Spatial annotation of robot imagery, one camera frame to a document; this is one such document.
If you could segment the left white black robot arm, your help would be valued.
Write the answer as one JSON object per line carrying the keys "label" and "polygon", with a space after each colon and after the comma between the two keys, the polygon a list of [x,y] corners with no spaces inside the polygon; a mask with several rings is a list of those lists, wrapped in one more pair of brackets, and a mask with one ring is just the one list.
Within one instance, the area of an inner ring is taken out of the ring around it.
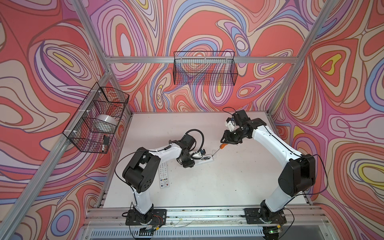
{"label": "left white black robot arm", "polygon": [[198,129],[188,130],[180,140],[169,141],[161,148],[148,150],[138,148],[122,173],[123,181],[133,190],[136,205],[141,215],[153,210],[149,188],[153,184],[161,164],[176,160],[183,168],[192,168],[203,162],[205,136]]}

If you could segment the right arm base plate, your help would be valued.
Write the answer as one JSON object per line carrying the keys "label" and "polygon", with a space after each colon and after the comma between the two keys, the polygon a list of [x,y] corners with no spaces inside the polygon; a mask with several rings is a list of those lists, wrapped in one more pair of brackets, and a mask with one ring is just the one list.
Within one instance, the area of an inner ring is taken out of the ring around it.
{"label": "right arm base plate", "polygon": [[247,224],[284,225],[287,223],[283,210],[273,213],[268,208],[245,208],[243,217]]}

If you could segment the orange black screwdriver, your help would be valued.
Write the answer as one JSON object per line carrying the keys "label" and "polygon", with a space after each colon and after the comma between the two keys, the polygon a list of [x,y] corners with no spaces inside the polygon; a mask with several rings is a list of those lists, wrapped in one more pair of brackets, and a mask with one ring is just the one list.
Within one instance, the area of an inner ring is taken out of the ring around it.
{"label": "orange black screwdriver", "polygon": [[219,146],[219,148],[217,150],[214,151],[214,153],[212,154],[212,156],[214,156],[218,151],[222,150],[225,146],[227,146],[227,144],[221,144]]}

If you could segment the white remote control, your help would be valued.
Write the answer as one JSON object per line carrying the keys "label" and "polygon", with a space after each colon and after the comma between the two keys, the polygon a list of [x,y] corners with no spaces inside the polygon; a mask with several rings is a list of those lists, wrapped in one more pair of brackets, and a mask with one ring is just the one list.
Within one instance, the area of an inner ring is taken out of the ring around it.
{"label": "white remote control", "polygon": [[196,165],[205,164],[205,163],[210,163],[210,162],[213,162],[213,161],[214,161],[214,158],[212,157],[211,154],[204,155],[201,158],[197,158],[197,159],[194,160],[195,166]]}
{"label": "white remote control", "polygon": [[160,181],[160,188],[168,188],[170,186],[169,183],[169,175],[168,175],[168,164],[162,163],[159,165],[159,181]]}

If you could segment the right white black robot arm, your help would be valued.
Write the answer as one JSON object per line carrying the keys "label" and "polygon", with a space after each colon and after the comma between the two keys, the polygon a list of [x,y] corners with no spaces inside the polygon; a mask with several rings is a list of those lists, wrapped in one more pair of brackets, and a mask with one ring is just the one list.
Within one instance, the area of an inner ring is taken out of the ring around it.
{"label": "right white black robot arm", "polygon": [[244,110],[227,118],[221,144],[238,145],[243,139],[253,139],[264,146],[282,166],[278,187],[260,204],[258,218],[269,224],[298,193],[316,182],[316,160],[295,150],[278,137],[260,118],[251,119]]}

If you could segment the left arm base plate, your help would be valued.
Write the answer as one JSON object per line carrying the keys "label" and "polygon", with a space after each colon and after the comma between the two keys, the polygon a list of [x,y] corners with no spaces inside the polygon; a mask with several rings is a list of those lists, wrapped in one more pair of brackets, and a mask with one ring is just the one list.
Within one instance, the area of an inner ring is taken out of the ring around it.
{"label": "left arm base plate", "polygon": [[126,215],[126,226],[162,226],[166,224],[167,210],[166,209],[150,209],[146,214],[141,214],[133,208]]}

